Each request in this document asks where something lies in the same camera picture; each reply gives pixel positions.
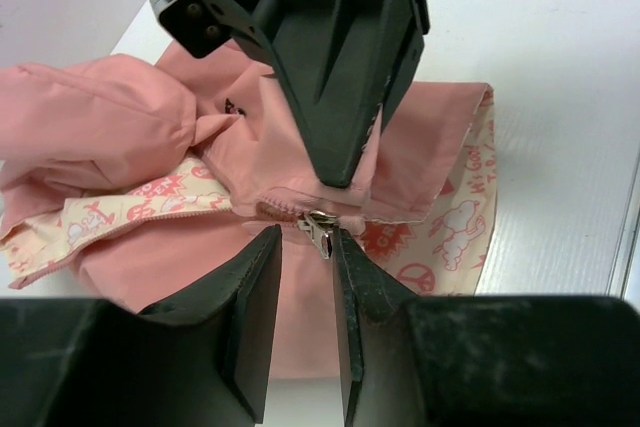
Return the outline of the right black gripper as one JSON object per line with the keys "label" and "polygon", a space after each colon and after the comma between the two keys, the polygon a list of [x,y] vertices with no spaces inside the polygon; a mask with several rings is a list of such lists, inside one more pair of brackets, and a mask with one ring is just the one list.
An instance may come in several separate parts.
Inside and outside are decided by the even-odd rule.
{"label": "right black gripper", "polygon": [[426,0],[199,0],[206,37],[271,66],[317,178],[344,189],[405,95],[430,30]]}

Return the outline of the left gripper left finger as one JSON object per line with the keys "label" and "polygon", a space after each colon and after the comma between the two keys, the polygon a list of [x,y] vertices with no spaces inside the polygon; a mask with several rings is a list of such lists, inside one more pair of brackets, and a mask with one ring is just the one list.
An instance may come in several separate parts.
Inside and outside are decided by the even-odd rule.
{"label": "left gripper left finger", "polygon": [[146,425],[257,425],[265,413],[282,231],[264,228],[231,260],[139,315],[160,331]]}

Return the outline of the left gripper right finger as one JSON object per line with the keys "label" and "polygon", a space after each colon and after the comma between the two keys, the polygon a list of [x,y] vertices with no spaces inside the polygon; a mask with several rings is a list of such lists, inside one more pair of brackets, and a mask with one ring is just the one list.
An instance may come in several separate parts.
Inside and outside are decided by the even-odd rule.
{"label": "left gripper right finger", "polygon": [[340,382],[346,425],[420,425],[406,303],[417,295],[345,229],[332,233]]}

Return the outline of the pink hooded zip jacket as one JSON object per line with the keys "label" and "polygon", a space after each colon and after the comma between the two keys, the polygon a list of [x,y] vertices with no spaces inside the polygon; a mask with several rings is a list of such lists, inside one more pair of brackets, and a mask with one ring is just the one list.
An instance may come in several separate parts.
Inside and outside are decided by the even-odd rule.
{"label": "pink hooded zip jacket", "polygon": [[271,224],[282,273],[270,373],[332,377],[332,268],[302,228],[320,211],[421,295],[469,295],[497,194],[493,91],[415,82],[375,123],[351,184],[316,178],[284,94],[234,43],[155,64],[113,55],[1,72],[1,250],[12,287],[68,268],[139,311]]}

